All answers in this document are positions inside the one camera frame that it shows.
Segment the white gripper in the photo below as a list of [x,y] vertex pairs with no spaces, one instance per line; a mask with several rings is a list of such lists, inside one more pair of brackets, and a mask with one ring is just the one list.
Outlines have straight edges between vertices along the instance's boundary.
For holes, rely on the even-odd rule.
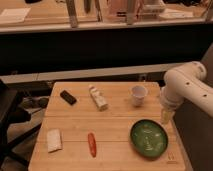
[[178,109],[182,105],[184,98],[170,90],[167,86],[164,86],[160,91],[159,100],[164,107],[161,111],[161,123],[167,124],[174,115],[173,110]]

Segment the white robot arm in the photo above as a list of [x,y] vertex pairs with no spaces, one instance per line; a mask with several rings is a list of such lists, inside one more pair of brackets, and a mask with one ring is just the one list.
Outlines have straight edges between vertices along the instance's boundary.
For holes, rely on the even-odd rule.
[[171,68],[165,73],[165,86],[159,94],[162,124],[171,120],[185,99],[213,117],[213,88],[203,82],[206,76],[205,66],[198,61]]

